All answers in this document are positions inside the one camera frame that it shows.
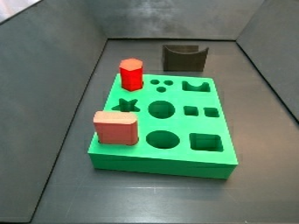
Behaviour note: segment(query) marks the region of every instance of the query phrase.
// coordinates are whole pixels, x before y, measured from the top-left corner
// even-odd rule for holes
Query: gray floor
[[[239,166],[227,181],[92,168],[92,116],[103,109],[121,59],[164,74],[163,44],[209,47],[213,78]],[[109,40],[32,222],[296,222],[299,129],[235,42]]]

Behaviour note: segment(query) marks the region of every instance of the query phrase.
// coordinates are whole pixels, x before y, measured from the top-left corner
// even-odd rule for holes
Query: gray wall
[[[267,0],[237,43],[299,120],[299,1]]]
[[[83,0],[0,26],[0,221],[29,221],[107,37]]]
[[[87,0],[109,38],[236,39],[263,0]]]

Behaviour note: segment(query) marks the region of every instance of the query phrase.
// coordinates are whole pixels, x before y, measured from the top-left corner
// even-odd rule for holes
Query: square hole
[[[223,151],[220,136],[208,134],[189,134],[191,148],[195,151]]]
[[[216,108],[204,108],[204,115],[208,117],[220,117],[220,113]]]
[[[199,115],[199,110],[196,107],[184,106],[183,112],[187,116],[197,116]]]

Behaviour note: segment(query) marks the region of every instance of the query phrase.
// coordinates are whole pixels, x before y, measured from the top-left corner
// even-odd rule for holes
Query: green shape sorter
[[[211,78],[144,74],[129,92],[116,75],[105,111],[137,116],[133,146],[99,143],[88,155],[97,169],[227,179],[237,166],[220,99]]]

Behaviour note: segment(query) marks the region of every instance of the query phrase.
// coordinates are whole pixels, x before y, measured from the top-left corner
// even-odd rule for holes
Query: circular hole
[[[171,86],[171,85],[173,84],[173,82],[172,82],[171,80],[165,80],[163,83],[164,83],[164,85],[167,85],[167,86]]]
[[[160,81],[159,80],[151,80],[151,83],[156,85],[156,84],[160,83]]]
[[[180,138],[169,131],[157,130],[151,132],[145,136],[145,141],[157,149],[171,149],[175,147],[179,142]]]
[[[159,88],[156,89],[156,91],[160,92],[160,93],[163,93],[163,92],[165,91],[165,87],[159,87]]]
[[[153,101],[148,106],[151,116],[165,119],[173,115],[175,108],[168,101]]]

